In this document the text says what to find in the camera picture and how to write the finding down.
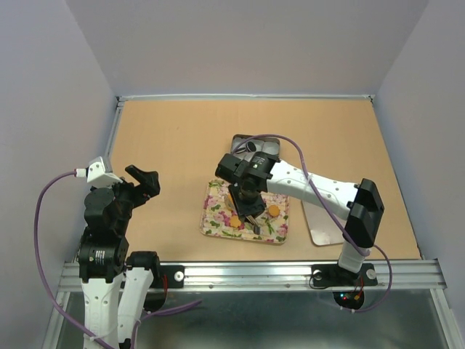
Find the orange round biscuit top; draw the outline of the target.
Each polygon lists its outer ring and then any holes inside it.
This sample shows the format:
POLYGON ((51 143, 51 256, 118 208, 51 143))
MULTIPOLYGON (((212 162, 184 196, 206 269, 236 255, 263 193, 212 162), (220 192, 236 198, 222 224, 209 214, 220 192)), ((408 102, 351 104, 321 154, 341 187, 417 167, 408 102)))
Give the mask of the orange round biscuit top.
POLYGON ((234 205, 233 200, 231 199, 230 196, 225 196, 225 205, 230 211, 232 211, 232 212, 235 211, 235 205, 234 205))

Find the metal tongs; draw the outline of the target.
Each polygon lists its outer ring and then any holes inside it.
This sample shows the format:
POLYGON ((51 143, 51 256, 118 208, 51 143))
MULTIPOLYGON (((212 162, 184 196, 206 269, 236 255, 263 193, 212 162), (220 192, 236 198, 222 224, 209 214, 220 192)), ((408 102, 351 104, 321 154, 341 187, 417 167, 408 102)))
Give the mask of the metal tongs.
MULTIPOLYGON (((236 211, 234 212, 230 211, 230 213, 231 213, 231 216, 238 216, 236 211)), ((240 220, 240 221, 242 222, 243 226, 249 225, 249 229, 252 230, 253 234, 255 235, 260 234, 260 227, 258 226, 256 220, 253 217, 246 217, 244 220, 240 220)))

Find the black sandwich cookie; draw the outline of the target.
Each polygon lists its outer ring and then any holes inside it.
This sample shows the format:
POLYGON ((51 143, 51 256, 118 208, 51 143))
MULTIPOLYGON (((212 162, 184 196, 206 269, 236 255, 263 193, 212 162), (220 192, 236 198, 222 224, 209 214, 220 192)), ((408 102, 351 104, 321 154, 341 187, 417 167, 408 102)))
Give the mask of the black sandwich cookie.
POLYGON ((255 152, 256 151, 256 146, 253 142, 247 142, 246 143, 246 149, 248 152, 255 152))

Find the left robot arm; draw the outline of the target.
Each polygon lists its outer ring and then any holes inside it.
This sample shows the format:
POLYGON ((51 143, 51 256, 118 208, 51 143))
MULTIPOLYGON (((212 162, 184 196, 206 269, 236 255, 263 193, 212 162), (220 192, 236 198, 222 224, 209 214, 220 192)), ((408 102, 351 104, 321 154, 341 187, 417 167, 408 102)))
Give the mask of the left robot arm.
POLYGON ((86 227, 78 253, 79 278, 84 295, 84 348, 134 348, 137 326, 150 286, 161 280, 155 252, 129 253, 126 230, 132 212, 160 193, 156 171, 129 165, 135 185, 89 167, 92 189, 84 199, 86 227))

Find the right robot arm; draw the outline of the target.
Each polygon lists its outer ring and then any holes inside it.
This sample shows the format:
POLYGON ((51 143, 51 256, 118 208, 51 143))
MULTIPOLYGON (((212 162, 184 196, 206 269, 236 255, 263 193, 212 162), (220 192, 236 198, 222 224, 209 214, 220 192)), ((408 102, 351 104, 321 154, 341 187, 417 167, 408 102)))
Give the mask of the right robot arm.
POLYGON ((334 266, 336 279, 350 284, 360 276, 384 214, 375 182, 365 178, 359 183, 331 180, 264 152, 255 153, 248 161, 226 153, 215 176, 229 184, 239 219, 253 225, 258 225, 256 218, 266 210, 263 193, 290 196, 326 210, 344 239, 334 266))

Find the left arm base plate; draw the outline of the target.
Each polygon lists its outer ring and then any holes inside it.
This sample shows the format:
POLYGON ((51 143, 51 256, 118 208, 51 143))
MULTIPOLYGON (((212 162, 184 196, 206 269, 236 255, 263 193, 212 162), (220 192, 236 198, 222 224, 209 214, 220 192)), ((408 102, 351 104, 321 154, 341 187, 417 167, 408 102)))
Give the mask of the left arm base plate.
POLYGON ((184 265, 164 265, 158 267, 154 279, 150 285, 151 289, 182 289, 185 282, 184 265))

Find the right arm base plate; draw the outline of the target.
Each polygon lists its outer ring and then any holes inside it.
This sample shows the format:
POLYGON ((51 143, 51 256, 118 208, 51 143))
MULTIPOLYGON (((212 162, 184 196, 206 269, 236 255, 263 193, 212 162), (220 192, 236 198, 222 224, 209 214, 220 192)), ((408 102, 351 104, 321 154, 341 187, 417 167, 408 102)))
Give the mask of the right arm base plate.
POLYGON ((312 280, 313 286, 317 288, 378 285, 376 271, 371 263, 364 263, 356 273, 337 264, 315 264, 312 266, 312 280))

